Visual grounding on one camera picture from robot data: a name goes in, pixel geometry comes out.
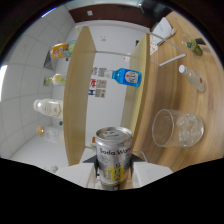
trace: white wall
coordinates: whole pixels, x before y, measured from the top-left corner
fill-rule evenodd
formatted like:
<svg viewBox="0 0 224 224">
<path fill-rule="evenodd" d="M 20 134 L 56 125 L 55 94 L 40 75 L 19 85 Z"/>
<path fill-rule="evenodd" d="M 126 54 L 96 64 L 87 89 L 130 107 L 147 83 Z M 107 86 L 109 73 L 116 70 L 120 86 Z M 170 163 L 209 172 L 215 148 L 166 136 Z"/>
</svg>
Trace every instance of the white wall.
<svg viewBox="0 0 224 224">
<path fill-rule="evenodd" d="M 42 169 L 49 169 L 52 166 L 58 166 L 58 168 L 68 166 L 65 147 L 46 142 L 39 136 L 35 136 L 25 143 L 10 160 L 34 165 Z"/>
<path fill-rule="evenodd" d="M 38 125 L 51 125 L 50 117 L 34 111 L 33 102 L 38 98 L 52 97 L 52 86 L 43 86 L 43 81 L 45 76 L 53 76 L 54 71 L 44 68 L 44 61 L 51 47 L 65 41 L 73 26 L 67 8 L 60 6 L 30 26 L 8 53 L 0 102 L 2 158 L 10 158 L 31 140 Z"/>
</svg>

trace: cabinet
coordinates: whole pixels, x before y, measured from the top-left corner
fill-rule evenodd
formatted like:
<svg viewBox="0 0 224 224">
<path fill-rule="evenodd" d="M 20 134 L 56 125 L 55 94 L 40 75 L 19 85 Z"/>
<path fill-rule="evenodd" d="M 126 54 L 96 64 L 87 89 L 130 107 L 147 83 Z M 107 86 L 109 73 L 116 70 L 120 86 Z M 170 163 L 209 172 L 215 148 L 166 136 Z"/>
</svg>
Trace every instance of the cabinet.
<svg viewBox="0 0 224 224">
<path fill-rule="evenodd" d="M 64 92 L 64 135 L 69 165 L 78 164 L 85 150 L 86 111 L 89 82 L 97 50 L 89 28 L 83 27 L 69 63 Z M 140 87 L 127 87 L 121 126 L 132 130 L 137 137 L 143 105 L 141 98 L 146 89 L 145 74 L 149 63 L 149 35 L 144 34 L 130 56 L 130 69 L 142 73 Z"/>
</svg>

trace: glass jar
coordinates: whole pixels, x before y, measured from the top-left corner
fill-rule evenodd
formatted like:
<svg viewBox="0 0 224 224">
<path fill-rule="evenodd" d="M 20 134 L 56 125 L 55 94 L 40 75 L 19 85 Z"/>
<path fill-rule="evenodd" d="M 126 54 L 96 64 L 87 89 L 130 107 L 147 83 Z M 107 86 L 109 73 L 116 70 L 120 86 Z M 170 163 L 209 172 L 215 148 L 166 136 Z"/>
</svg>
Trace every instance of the glass jar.
<svg viewBox="0 0 224 224">
<path fill-rule="evenodd" d="M 182 44 L 184 44 L 191 52 L 193 52 L 195 56 L 201 57 L 203 55 L 203 50 L 198 45 L 195 38 L 186 33 L 183 34 Z"/>
</svg>

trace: can label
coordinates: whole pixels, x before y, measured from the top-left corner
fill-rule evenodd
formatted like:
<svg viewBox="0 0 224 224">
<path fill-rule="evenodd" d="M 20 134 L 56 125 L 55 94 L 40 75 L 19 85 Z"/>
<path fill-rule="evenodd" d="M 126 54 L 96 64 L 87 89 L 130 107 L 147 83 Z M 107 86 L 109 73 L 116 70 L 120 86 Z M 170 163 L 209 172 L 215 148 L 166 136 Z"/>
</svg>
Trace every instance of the can label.
<svg viewBox="0 0 224 224">
<path fill-rule="evenodd" d="M 125 142 L 108 146 L 96 139 L 97 159 L 101 182 L 104 185 L 117 185 L 126 180 L 131 159 L 132 138 Z"/>
</svg>

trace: white surface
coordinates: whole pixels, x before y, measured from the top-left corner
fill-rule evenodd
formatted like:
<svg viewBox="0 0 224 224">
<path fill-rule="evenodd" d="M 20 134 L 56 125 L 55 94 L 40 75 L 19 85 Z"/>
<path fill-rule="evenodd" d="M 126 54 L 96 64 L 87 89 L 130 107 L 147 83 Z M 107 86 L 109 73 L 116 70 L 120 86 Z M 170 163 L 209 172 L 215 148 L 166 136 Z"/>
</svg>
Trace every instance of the white surface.
<svg viewBox="0 0 224 224">
<path fill-rule="evenodd" d="M 12 152 L 7 140 L 0 144 L 0 155 L 4 159 L 9 159 L 12 156 Z"/>
<path fill-rule="evenodd" d="M 58 166 L 59 168 L 68 166 L 65 147 L 44 141 L 39 136 L 35 136 L 26 142 L 10 160 L 34 165 L 42 169 L 52 166 Z"/>
<path fill-rule="evenodd" d="M 21 96 L 38 94 L 41 68 L 26 66 L 21 85 Z"/>
<path fill-rule="evenodd" d="M 26 126 L 38 119 L 38 112 L 33 109 L 33 102 L 37 95 L 23 96 L 20 98 L 22 125 Z"/>
<path fill-rule="evenodd" d="M 38 125 L 38 120 L 36 120 L 23 128 L 26 141 L 29 141 L 36 135 L 36 128 Z"/>
<path fill-rule="evenodd" d="M 19 43 L 14 46 L 10 63 L 25 64 L 36 40 L 29 36 L 21 37 Z"/>
<path fill-rule="evenodd" d="M 19 149 L 24 142 L 24 138 L 19 142 L 16 137 L 21 128 L 27 142 L 34 137 L 37 124 L 51 125 L 51 117 L 44 117 L 33 110 L 32 100 L 52 97 L 52 85 L 43 86 L 43 80 L 45 76 L 53 76 L 54 71 L 43 68 L 44 61 L 53 45 L 65 41 L 73 25 L 74 21 L 66 7 L 60 6 L 35 21 L 9 49 L 4 62 L 8 68 L 0 102 L 2 158 L 9 158 L 12 154 L 11 151 L 6 151 L 10 150 L 9 141 L 13 151 Z"/>
<path fill-rule="evenodd" d="M 2 122 L 6 137 L 22 128 L 19 98 L 1 102 Z"/>
<path fill-rule="evenodd" d="M 57 29 L 55 26 L 48 24 L 44 31 L 39 36 L 38 40 L 49 45 L 57 33 Z"/>
<path fill-rule="evenodd" d="M 94 189 L 95 187 L 95 170 L 93 163 L 81 163 L 61 168 L 58 169 L 55 175 L 84 188 Z"/>
<path fill-rule="evenodd" d="M 5 131 L 3 127 L 3 122 L 2 122 L 2 110 L 1 110 L 1 104 L 0 104 L 0 144 L 4 141 L 5 139 Z"/>
<path fill-rule="evenodd" d="M 30 52 L 29 58 L 26 63 L 30 66 L 42 68 L 44 66 L 44 61 L 49 49 L 50 46 L 37 40 Z"/>
<path fill-rule="evenodd" d="M 2 101 L 18 97 L 22 83 L 24 65 L 8 66 L 2 86 Z"/>
<path fill-rule="evenodd" d="M 133 188 L 143 187 L 172 173 L 172 170 L 165 166 L 135 162 L 132 175 Z"/>
<path fill-rule="evenodd" d="M 47 20 L 38 19 L 29 27 L 25 34 L 33 38 L 38 38 L 48 24 L 49 22 Z"/>
<path fill-rule="evenodd" d="M 15 133 L 13 133 L 10 137 L 8 137 L 9 147 L 11 152 L 14 153 L 18 148 L 20 148 L 25 143 L 25 136 L 23 133 L 23 129 L 19 129 Z"/>
</svg>

